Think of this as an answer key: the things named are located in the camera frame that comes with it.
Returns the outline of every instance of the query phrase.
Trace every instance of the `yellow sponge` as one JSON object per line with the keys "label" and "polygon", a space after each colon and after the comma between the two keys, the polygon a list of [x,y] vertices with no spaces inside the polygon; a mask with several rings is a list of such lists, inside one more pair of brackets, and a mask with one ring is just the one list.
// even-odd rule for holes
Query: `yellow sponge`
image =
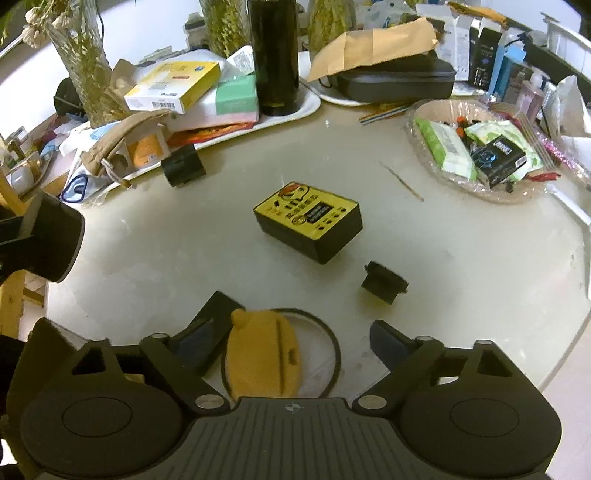
{"label": "yellow sponge", "polygon": [[300,388],[296,332],[271,310],[232,312],[226,376],[232,397],[293,397]]}

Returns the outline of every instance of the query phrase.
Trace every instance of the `black package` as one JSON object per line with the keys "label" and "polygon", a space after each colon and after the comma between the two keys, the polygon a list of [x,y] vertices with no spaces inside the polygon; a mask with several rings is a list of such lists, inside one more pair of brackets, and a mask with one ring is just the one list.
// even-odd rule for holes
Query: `black package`
{"label": "black package", "polygon": [[494,186],[514,174],[526,162],[525,152],[501,135],[472,154],[478,179],[487,187]]}
{"label": "black package", "polygon": [[476,52],[470,65],[469,83],[475,88],[488,90],[492,71],[495,67],[496,51],[499,48],[501,32],[483,28],[476,42]]}
{"label": "black package", "polygon": [[329,76],[347,98],[367,103],[416,102],[449,98],[456,71],[432,53],[361,66]]}

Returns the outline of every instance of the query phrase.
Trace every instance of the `brown paper envelope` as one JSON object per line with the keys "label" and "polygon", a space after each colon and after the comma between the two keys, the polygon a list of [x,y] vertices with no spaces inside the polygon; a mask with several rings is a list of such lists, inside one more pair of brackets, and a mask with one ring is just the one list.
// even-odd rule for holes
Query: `brown paper envelope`
{"label": "brown paper envelope", "polygon": [[320,50],[312,62],[308,82],[355,67],[424,53],[437,45],[435,29],[426,18],[392,28],[345,32]]}

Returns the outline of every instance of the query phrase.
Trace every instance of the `circular pad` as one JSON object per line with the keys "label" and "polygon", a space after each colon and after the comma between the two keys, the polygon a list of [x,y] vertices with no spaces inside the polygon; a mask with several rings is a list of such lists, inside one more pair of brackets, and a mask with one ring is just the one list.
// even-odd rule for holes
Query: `circular pad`
{"label": "circular pad", "polygon": [[25,410],[22,441],[45,470],[70,478],[111,478],[157,463],[181,436],[181,411],[166,393],[121,381],[64,384]]}
{"label": "circular pad", "polygon": [[409,395],[400,432],[427,462],[469,478],[512,478],[542,465],[560,441],[560,420],[528,391],[456,381]]}

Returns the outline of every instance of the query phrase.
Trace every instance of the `cardboard box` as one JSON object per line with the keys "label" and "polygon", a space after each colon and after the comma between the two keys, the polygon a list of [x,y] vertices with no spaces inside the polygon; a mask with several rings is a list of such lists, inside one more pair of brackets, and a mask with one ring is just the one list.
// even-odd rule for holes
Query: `cardboard box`
{"label": "cardboard box", "polygon": [[257,122],[258,99],[254,75],[239,77],[211,88],[184,115],[171,115],[171,132]]}
{"label": "cardboard box", "polygon": [[152,70],[124,98],[135,111],[166,108],[185,113],[219,79],[217,62],[170,61]]}

